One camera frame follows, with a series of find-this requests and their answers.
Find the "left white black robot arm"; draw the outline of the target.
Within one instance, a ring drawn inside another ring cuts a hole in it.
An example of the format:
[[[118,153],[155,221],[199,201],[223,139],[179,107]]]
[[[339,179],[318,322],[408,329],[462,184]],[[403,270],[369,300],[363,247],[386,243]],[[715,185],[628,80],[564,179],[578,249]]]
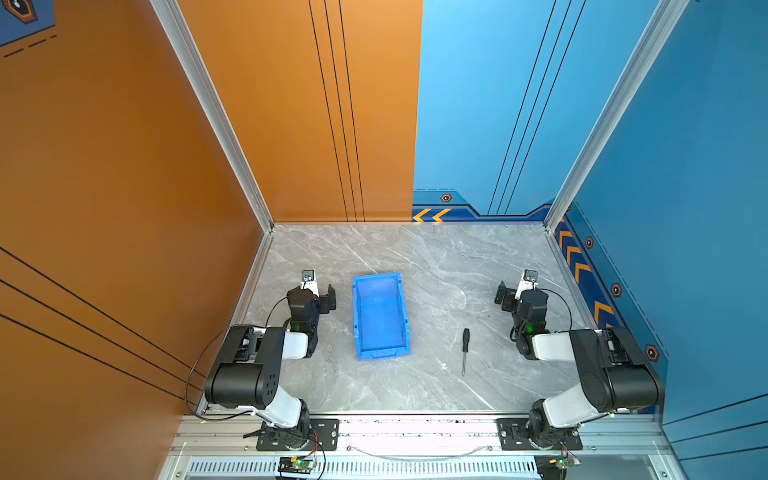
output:
[[[244,435],[263,442],[267,451],[314,448],[307,403],[280,386],[285,360],[309,359],[319,336],[319,320],[336,309],[332,286],[325,294],[296,287],[286,294],[290,317],[279,326],[237,325],[228,329],[205,382],[205,400],[253,416],[262,426]]]

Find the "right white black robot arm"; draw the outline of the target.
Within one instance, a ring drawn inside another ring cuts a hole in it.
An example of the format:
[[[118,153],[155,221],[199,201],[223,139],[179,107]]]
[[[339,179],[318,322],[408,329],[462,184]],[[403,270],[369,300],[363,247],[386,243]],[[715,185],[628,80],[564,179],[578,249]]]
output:
[[[575,365],[578,383],[532,404],[518,431],[532,447],[565,444],[578,428],[622,409],[639,411],[664,401],[661,378],[629,330],[571,329],[551,332],[546,313],[549,295],[534,285],[518,289],[500,284],[494,302],[510,313],[510,339],[531,361]]]

